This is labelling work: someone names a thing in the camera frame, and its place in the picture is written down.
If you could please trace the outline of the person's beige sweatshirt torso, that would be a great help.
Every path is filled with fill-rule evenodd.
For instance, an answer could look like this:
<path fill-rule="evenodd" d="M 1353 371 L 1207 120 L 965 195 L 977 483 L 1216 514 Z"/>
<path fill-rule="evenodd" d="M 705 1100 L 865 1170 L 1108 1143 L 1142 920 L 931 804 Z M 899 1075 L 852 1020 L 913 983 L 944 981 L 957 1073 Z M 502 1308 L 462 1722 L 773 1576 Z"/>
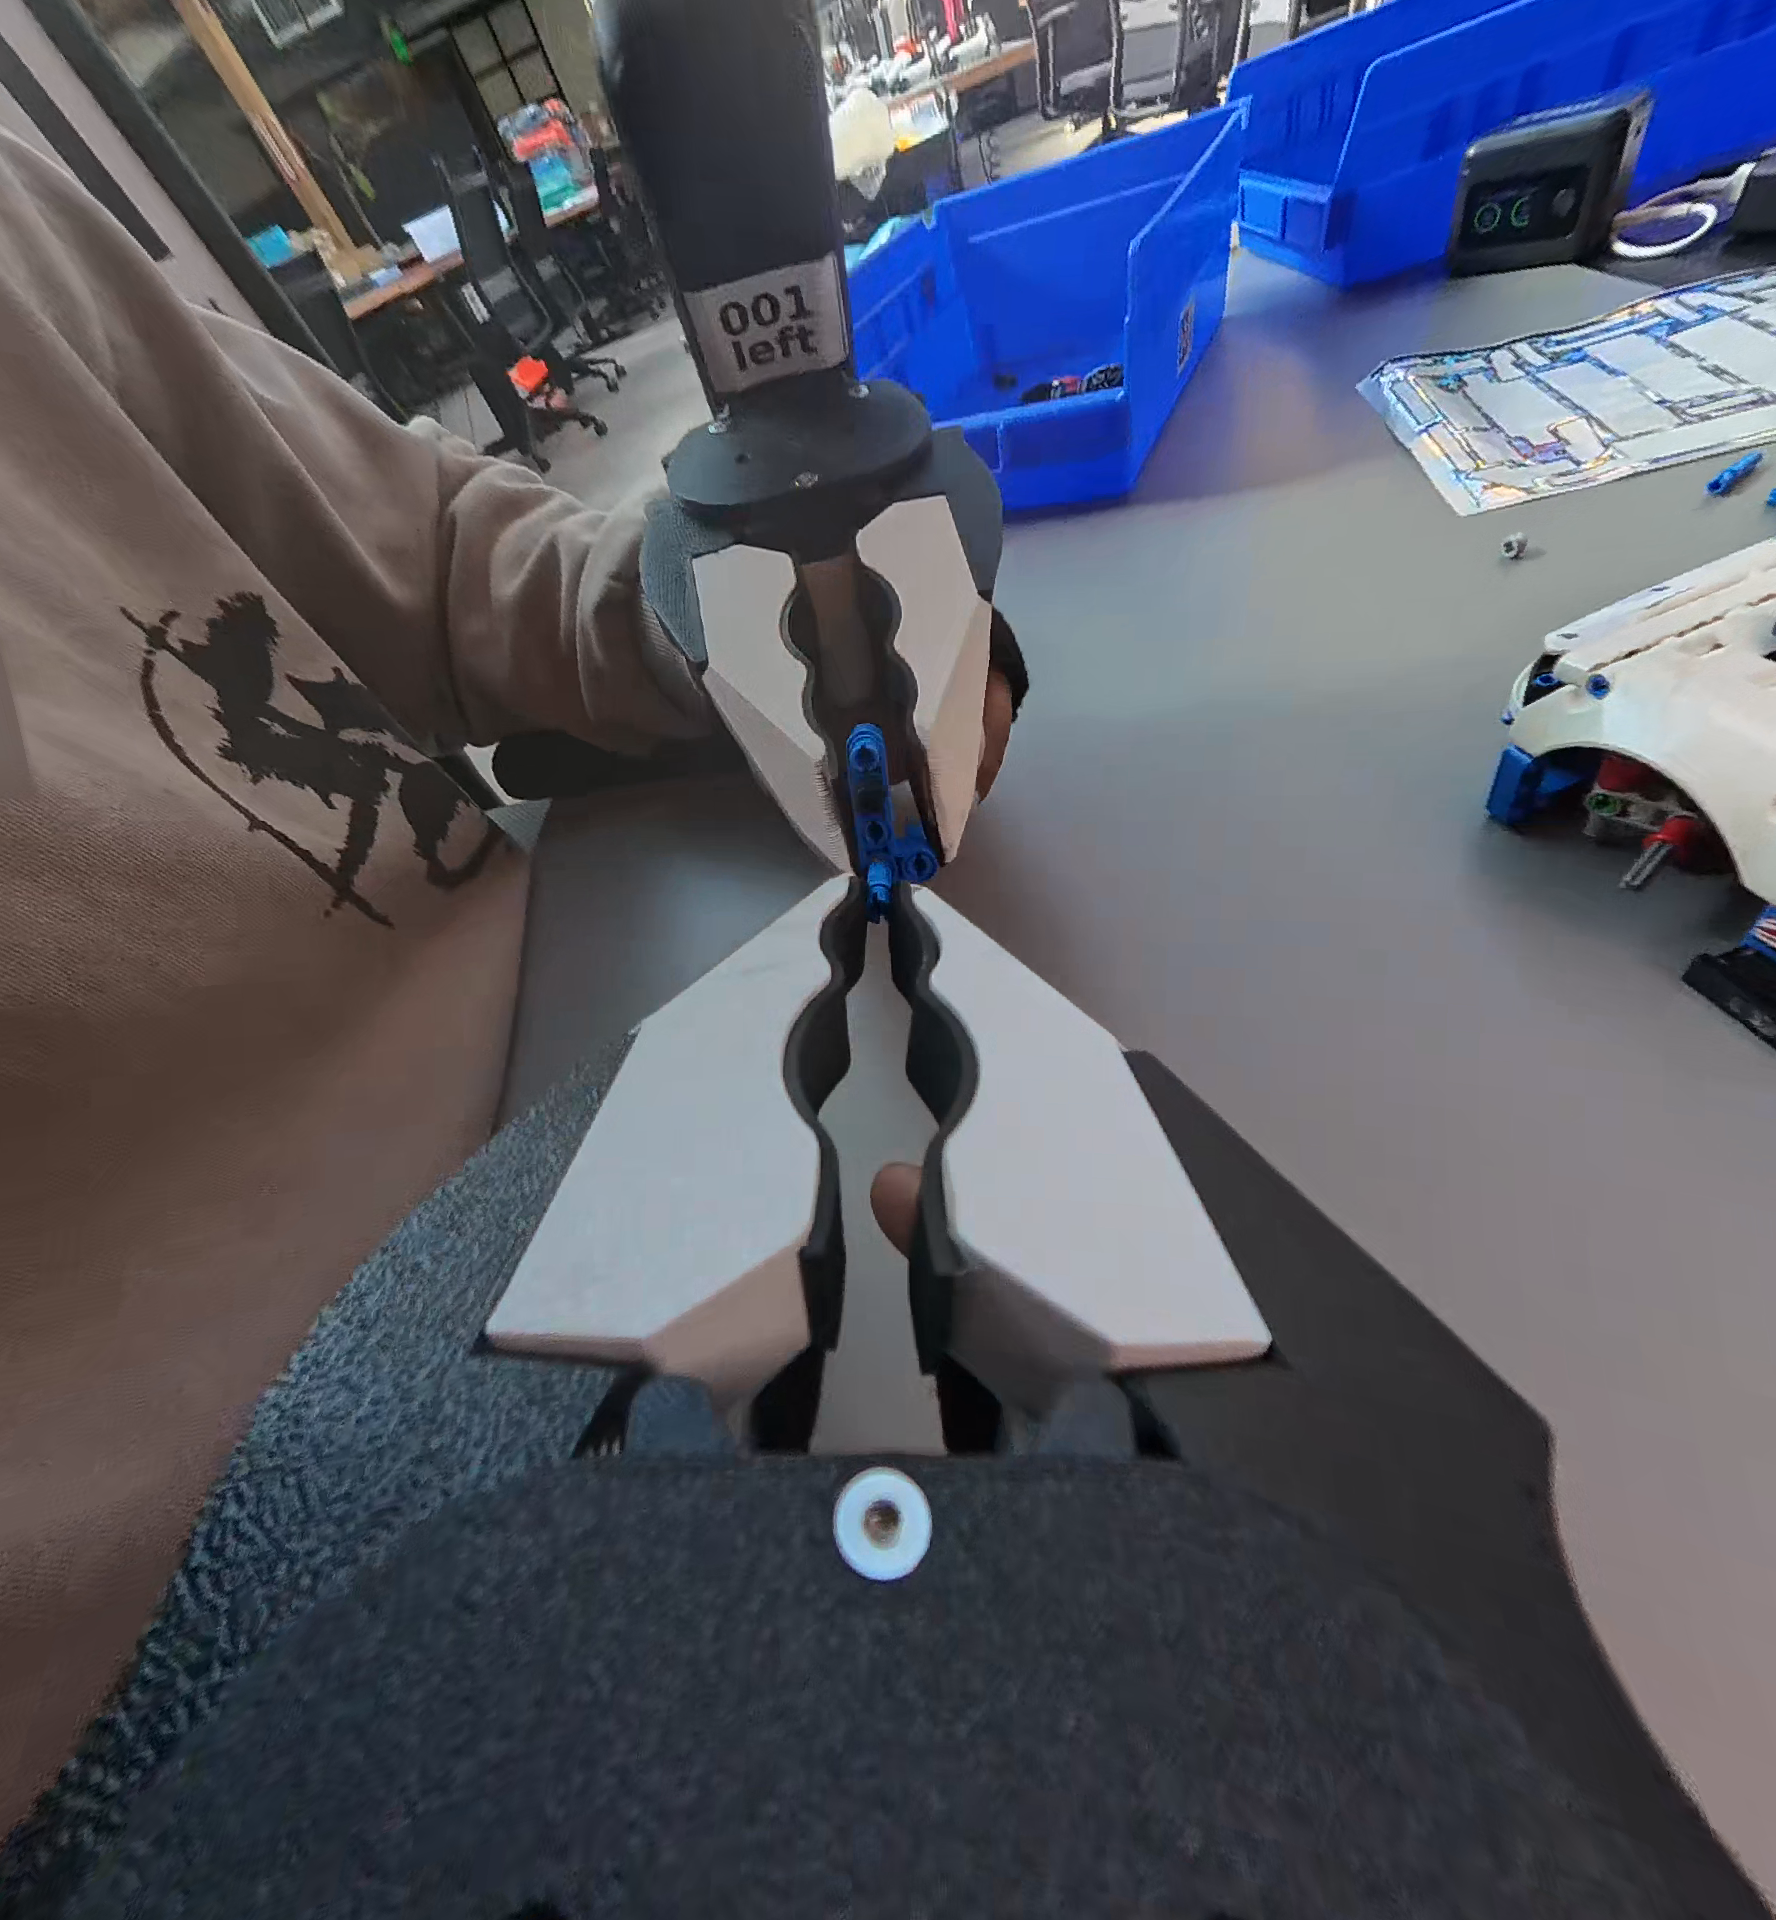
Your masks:
<path fill-rule="evenodd" d="M 562 499 L 202 311 L 0 130 L 0 1845 L 247 1409 L 485 1139 L 484 739 Z"/>

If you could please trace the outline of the brick race car model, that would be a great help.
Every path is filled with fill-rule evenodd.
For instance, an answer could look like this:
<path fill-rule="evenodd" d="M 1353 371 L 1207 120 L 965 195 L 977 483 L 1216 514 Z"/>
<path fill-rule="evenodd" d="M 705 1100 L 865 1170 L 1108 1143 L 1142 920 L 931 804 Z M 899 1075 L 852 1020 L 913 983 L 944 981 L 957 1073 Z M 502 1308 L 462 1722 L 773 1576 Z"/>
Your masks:
<path fill-rule="evenodd" d="M 1711 872 L 1754 900 L 1685 981 L 1776 1052 L 1776 534 L 1550 633 L 1500 725 L 1495 828 L 1570 815 L 1625 891 Z"/>

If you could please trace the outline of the person's left forearm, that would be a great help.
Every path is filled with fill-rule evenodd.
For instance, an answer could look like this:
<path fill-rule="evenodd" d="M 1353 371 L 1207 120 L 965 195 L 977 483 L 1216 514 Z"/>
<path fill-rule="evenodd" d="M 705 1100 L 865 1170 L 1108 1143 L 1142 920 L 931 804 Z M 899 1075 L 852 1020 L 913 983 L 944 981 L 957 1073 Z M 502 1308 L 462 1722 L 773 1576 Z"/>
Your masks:
<path fill-rule="evenodd" d="M 261 427 L 231 427 L 215 517 L 426 745 L 564 733 L 646 756 L 719 732 L 641 590 L 646 502 L 591 509 L 224 318 L 206 332 Z"/>

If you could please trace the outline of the grey office chair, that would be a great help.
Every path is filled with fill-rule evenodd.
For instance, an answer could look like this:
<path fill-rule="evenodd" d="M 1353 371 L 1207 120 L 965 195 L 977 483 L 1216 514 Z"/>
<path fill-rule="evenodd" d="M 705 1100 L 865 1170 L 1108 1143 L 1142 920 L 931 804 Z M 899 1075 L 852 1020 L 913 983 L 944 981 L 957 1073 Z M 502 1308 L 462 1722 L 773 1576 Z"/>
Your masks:
<path fill-rule="evenodd" d="M 439 765 L 513 847 L 523 854 L 537 851 L 553 806 L 550 798 L 509 796 L 473 751 L 439 756 Z"/>

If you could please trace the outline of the black power bank with display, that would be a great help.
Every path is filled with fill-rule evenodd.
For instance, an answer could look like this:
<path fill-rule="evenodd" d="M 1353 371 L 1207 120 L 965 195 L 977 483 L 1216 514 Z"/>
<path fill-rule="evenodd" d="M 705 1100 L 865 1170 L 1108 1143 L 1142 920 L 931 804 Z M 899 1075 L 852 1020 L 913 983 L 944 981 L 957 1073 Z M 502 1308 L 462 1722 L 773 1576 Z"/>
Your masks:
<path fill-rule="evenodd" d="M 1461 163 L 1445 247 L 1450 277 L 1585 264 L 1607 253 L 1628 202 L 1651 92 L 1619 89 L 1516 116 Z"/>

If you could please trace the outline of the blue angled brick beam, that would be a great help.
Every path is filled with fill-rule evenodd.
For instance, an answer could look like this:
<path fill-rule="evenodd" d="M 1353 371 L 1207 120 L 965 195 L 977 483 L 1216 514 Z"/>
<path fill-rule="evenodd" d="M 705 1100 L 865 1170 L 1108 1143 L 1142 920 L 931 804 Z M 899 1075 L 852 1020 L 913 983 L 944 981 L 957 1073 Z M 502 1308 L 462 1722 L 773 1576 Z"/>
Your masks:
<path fill-rule="evenodd" d="M 934 881 L 940 860 L 928 829 L 917 815 L 896 815 L 884 733 L 875 725 L 858 725 L 845 739 L 844 757 L 853 858 L 862 884 L 874 862 L 890 862 L 899 872 L 899 887 Z"/>

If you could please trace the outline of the grey desk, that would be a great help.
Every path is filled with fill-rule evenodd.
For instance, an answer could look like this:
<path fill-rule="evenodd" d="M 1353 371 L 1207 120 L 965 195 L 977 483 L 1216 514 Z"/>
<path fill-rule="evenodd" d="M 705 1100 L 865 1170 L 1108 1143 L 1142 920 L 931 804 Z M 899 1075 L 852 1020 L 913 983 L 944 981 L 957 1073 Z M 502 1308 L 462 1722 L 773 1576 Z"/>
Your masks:
<path fill-rule="evenodd" d="M 1746 912 L 1481 810 L 1536 642 L 1766 514 L 1678 470 L 1460 518 L 1357 396 L 1630 297 L 1237 254 L 1137 492 L 1009 531 L 1032 693 L 944 892 L 1542 1413 L 1597 1632 L 1776 1912 L 1776 1052 L 1679 981 Z"/>

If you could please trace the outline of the wide blue storage bin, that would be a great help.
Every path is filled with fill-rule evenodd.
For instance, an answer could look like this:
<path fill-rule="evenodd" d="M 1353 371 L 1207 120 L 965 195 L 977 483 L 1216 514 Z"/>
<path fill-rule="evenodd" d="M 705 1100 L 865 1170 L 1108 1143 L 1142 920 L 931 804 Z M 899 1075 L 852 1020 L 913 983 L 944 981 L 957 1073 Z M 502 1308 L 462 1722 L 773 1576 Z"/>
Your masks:
<path fill-rule="evenodd" d="M 1465 149 L 1644 91 L 1630 200 L 1776 148 L 1776 2 L 1396 2 L 1237 66 L 1242 253 L 1333 286 L 1441 259 Z"/>

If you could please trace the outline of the printed sticker sheet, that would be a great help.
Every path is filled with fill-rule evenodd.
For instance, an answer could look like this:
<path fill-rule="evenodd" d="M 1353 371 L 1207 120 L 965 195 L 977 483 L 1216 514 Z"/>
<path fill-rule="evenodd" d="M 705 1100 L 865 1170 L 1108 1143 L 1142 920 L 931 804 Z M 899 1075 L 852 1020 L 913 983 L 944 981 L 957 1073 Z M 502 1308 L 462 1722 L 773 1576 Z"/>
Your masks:
<path fill-rule="evenodd" d="M 1457 517 L 1776 444 L 1776 264 L 1476 350 L 1407 354 L 1359 386 Z"/>

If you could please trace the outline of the stack of coloured cloths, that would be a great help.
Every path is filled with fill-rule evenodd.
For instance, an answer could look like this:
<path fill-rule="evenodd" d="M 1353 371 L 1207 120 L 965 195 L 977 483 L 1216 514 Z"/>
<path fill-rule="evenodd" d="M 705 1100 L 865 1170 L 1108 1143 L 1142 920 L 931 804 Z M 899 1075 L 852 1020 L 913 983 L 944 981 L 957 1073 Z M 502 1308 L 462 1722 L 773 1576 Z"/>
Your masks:
<path fill-rule="evenodd" d="M 586 136 L 562 98 L 521 105 L 502 115 L 496 127 L 517 174 L 534 187 L 544 215 L 595 190 Z"/>

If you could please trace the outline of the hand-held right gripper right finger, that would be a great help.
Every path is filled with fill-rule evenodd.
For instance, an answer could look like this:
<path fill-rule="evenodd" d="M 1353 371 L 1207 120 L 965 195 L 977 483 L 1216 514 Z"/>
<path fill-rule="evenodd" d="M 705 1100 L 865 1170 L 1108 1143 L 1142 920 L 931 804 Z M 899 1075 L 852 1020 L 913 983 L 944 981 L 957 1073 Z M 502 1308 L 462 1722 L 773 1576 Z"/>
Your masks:
<path fill-rule="evenodd" d="M 1258 1361 L 1270 1328 L 1115 1036 L 905 888 L 905 1071 L 934 1117 L 909 1241 L 946 1447 L 996 1447 L 1069 1388 Z"/>

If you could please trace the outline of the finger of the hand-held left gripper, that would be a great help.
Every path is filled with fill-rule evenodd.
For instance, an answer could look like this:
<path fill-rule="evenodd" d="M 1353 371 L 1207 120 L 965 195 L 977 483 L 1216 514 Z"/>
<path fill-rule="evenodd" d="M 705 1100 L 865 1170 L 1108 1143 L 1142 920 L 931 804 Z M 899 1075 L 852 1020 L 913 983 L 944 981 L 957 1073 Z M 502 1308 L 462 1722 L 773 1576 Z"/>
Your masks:
<path fill-rule="evenodd" d="M 887 507 L 860 532 L 858 558 L 894 604 L 884 659 L 890 757 L 948 866 L 979 802 L 993 608 L 944 498 Z"/>
<path fill-rule="evenodd" d="M 795 564 L 769 548 L 728 545 L 698 558 L 691 571 L 710 704 L 804 846 L 831 870 L 850 872 L 831 751 L 808 715 L 806 663 L 786 638 Z"/>

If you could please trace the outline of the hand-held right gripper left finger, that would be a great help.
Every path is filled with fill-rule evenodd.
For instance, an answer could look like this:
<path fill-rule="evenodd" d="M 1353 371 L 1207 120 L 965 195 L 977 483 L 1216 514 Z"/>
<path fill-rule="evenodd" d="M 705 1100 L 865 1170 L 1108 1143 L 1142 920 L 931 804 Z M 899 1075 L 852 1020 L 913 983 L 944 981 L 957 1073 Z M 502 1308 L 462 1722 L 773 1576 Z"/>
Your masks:
<path fill-rule="evenodd" d="M 688 1379 L 758 1451 L 804 1454 L 845 1299 L 821 1119 L 871 897 L 835 878 L 633 1033 L 485 1322 L 497 1354 Z"/>

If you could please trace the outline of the black office chair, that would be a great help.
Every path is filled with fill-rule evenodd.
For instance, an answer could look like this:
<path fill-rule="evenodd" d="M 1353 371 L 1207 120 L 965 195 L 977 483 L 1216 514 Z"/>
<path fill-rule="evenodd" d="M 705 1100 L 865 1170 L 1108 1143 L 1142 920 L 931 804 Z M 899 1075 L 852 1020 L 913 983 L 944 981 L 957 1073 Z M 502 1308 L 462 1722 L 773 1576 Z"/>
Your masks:
<path fill-rule="evenodd" d="M 606 420 L 588 412 L 578 386 L 594 380 L 610 393 L 624 371 L 610 357 L 566 350 L 568 319 L 548 299 L 541 277 L 503 232 L 500 200 L 479 159 L 456 168 L 443 153 L 437 170 L 453 218 L 461 268 L 446 307 L 468 350 L 468 374 L 497 422 L 491 454 L 550 470 L 542 443 L 576 425 L 606 438 Z"/>
<path fill-rule="evenodd" d="M 1118 2 L 1027 2 L 1044 122 L 1108 122 L 1119 41 Z"/>
<path fill-rule="evenodd" d="M 1220 102 L 1240 31 L 1220 2 L 1118 2 L 1111 108 L 1127 122 Z"/>

